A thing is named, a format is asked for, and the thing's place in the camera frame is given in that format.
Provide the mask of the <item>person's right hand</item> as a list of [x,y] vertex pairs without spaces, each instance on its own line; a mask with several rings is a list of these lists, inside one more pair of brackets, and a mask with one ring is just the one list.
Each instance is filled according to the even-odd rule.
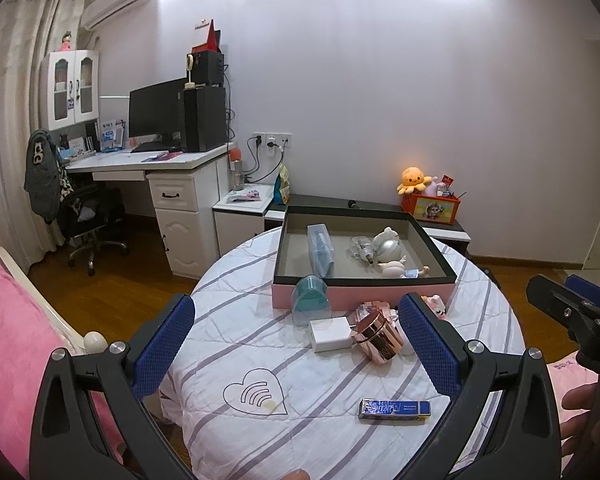
[[585,384],[567,391],[562,397],[562,408],[568,412],[576,412],[560,424],[562,457],[576,452],[591,415],[596,390],[597,384]]

